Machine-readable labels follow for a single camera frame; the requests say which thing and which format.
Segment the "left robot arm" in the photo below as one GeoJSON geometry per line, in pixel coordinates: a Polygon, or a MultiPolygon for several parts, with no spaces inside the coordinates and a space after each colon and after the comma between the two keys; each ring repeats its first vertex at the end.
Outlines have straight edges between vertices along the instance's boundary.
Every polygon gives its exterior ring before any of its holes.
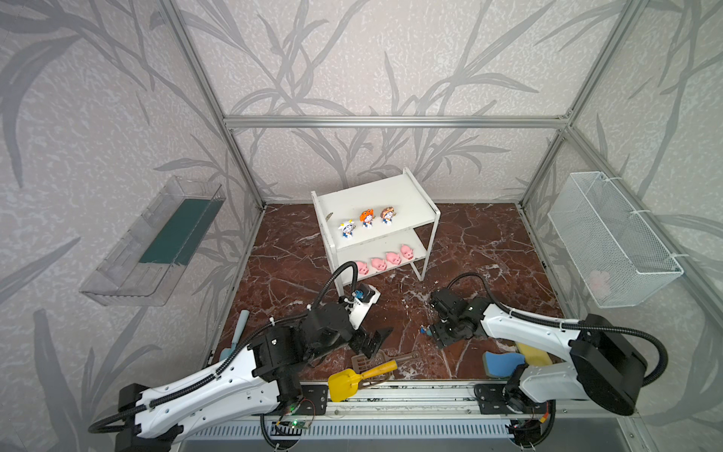
{"type": "Polygon", "coordinates": [[[339,348],[373,357],[393,331],[367,333],[340,303],[261,327],[226,360],[178,382],[122,389],[118,451],[168,451],[193,433],[245,415],[274,414],[303,399],[299,375],[339,348]]]}

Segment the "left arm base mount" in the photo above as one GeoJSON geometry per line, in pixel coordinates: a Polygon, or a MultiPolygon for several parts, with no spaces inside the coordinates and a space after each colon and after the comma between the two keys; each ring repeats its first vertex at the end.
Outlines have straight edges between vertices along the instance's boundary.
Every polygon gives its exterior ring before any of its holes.
{"type": "Polygon", "coordinates": [[[279,405],[271,414],[323,415],[327,412],[327,382],[301,383],[296,373],[280,374],[276,382],[279,405]]]}

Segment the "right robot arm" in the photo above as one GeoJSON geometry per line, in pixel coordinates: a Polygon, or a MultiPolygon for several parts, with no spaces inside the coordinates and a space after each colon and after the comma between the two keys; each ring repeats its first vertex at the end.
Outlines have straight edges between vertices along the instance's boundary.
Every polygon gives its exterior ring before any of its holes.
{"type": "Polygon", "coordinates": [[[648,363],[628,341],[632,331],[602,316],[549,318],[512,309],[494,299],[465,301],[449,288],[430,295],[439,321],[430,327],[440,348],[462,340],[494,338],[531,346],[558,359],[553,365],[519,365],[508,378],[506,403],[514,410],[551,400],[591,400],[612,414],[636,411],[650,378],[648,363]]]}

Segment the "white blue small figurine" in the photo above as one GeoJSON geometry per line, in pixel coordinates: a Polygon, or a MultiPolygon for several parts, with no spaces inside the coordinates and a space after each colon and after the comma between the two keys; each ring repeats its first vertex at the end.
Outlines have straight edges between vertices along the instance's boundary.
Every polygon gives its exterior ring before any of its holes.
{"type": "Polygon", "coordinates": [[[354,223],[354,220],[348,220],[348,221],[343,222],[339,226],[339,231],[340,231],[342,237],[352,238],[355,228],[356,228],[356,225],[354,223]]]}

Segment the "pink pig toy pair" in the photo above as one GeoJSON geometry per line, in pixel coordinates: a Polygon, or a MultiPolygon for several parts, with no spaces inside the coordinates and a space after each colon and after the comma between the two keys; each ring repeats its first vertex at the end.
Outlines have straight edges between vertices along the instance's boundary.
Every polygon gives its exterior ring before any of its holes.
{"type": "Polygon", "coordinates": [[[357,261],[357,262],[356,262],[356,265],[357,265],[357,268],[358,268],[359,275],[365,276],[365,275],[368,275],[368,274],[369,274],[369,267],[368,267],[368,265],[367,265],[365,262],[363,262],[363,261],[357,261]]]}
{"type": "Polygon", "coordinates": [[[387,261],[382,258],[372,258],[371,265],[377,271],[386,271],[388,269],[387,261]]]}

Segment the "orange blue cat figurine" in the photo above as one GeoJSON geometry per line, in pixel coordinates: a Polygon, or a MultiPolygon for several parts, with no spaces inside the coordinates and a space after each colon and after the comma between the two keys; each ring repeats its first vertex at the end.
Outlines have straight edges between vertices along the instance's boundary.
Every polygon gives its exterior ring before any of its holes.
{"type": "Polygon", "coordinates": [[[367,209],[363,211],[360,215],[360,222],[365,226],[365,228],[369,228],[373,226],[373,221],[376,218],[375,211],[373,209],[367,209]]]}

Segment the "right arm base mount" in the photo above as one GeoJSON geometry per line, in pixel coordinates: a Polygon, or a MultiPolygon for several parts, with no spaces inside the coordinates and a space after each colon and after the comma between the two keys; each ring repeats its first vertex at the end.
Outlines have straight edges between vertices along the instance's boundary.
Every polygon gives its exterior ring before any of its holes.
{"type": "Polygon", "coordinates": [[[538,403],[504,382],[482,382],[474,386],[474,398],[482,414],[531,415],[542,417],[547,403],[538,403]]]}

